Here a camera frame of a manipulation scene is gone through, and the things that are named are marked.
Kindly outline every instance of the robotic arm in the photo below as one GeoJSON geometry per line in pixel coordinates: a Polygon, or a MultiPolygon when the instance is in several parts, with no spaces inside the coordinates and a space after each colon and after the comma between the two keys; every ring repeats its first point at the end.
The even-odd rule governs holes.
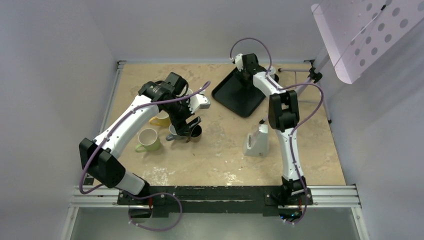
{"type": "Polygon", "coordinates": [[[238,54],[234,58],[239,74],[247,76],[244,79],[252,81],[252,84],[262,91],[269,99],[268,120],[269,125],[275,130],[278,137],[283,173],[281,176],[282,186],[279,196],[280,202],[284,203],[288,198],[305,194],[302,181],[306,185],[304,173],[302,171],[297,145],[297,131],[292,135],[292,148],[296,161],[293,160],[290,147],[290,134],[293,128],[299,123],[299,106],[297,93],[294,90],[281,90],[276,82],[271,84],[266,77],[266,70],[259,66],[258,58],[255,54],[238,54]]]}
{"type": "Polygon", "coordinates": [[[187,88],[187,81],[173,72],[164,81],[149,81],[144,84],[131,105],[106,131],[96,136],[93,141],[88,138],[84,138],[81,141],[79,154],[82,168],[86,166],[90,156],[98,147],[96,143],[100,143],[106,138],[106,143],[94,156],[87,172],[108,188],[125,190],[139,197],[149,195],[149,183],[126,170],[118,161],[125,146],[142,126],[160,111],[165,111],[169,114],[171,124],[178,135],[186,136],[190,134],[190,125],[187,124],[186,120],[194,115],[198,109],[209,108],[210,102],[206,96],[196,94],[184,101],[150,105],[138,111],[135,111],[134,108],[151,102],[177,99],[183,90],[187,88]],[[124,119],[129,112],[132,112],[132,114],[124,119]],[[108,133],[116,126],[117,128],[113,134],[108,137],[108,133]]]}

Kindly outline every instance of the mug handle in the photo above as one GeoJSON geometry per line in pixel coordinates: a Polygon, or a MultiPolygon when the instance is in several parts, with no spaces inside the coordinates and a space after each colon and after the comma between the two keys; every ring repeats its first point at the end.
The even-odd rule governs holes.
{"type": "Polygon", "coordinates": [[[149,124],[153,125],[153,126],[160,126],[161,124],[158,122],[158,118],[157,117],[152,117],[149,121],[149,124]]]}
{"type": "Polygon", "coordinates": [[[175,140],[175,136],[172,134],[169,134],[168,136],[165,137],[165,139],[169,142],[169,141],[175,140]]]}
{"type": "Polygon", "coordinates": [[[138,144],[137,146],[135,146],[135,151],[136,151],[137,153],[144,153],[144,152],[146,152],[146,151],[147,151],[147,149],[145,149],[144,147],[143,147],[143,149],[140,149],[140,147],[143,147],[143,145],[138,144]]]}

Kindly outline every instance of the yellow mug handle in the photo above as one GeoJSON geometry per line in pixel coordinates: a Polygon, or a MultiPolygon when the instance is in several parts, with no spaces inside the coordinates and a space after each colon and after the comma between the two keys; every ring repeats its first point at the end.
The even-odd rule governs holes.
{"type": "Polygon", "coordinates": [[[149,124],[153,125],[153,126],[160,126],[161,124],[158,122],[158,118],[157,117],[152,117],[149,121],[149,124]]]}
{"type": "Polygon", "coordinates": [[[145,149],[144,147],[143,147],[143,149],[139,149],[140,147],[143,147],[143,145],[138,144],[137,146],[135,146],[135,151],[136,151],[137,153],[144,153],[144,152],[146,152],[146,151],[147,151],[147,149],[145,149]]]}

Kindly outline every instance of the green mug handle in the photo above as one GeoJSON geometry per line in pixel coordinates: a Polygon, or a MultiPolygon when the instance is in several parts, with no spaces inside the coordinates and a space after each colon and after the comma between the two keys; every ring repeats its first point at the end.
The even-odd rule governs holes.
{"type": "Polygon", "coordinates": [[[147,149],[145,149],[144,147],[143,147],[143,149],[139,149],[140,147],[143,147],[143,145],[138,144],[137,146],[135,146],[135,151],[136,151],[137,153],[144,153],[144,152],[146,152],[146,151],[147,151],[147,149]]]}

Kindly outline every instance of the wall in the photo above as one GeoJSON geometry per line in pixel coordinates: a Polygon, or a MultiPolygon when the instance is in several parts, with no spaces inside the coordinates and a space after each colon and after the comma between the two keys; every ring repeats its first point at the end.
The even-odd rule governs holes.
{"type": "MultiPolygon", "coordinates": [[[[311,12],[320,0],[86,0],[113,55],[152,63],[228,63],[231,46],[255,37],[275,62],[314,59],[324,45],[311,12]]],[[[246,41],[237,53],[267,58],[246,41]]]]}
{"type": "Polygon", "coordinates": [[[327,64],[321,85],[347,184],[357,184],[371,239],[422,239],[424,23],[354,84],[327,64]]]}
{"type": "Polygon", "coordinates": [[[59,239],[116,62],[81,0],[0,7],[0,239],[59,239]]]}

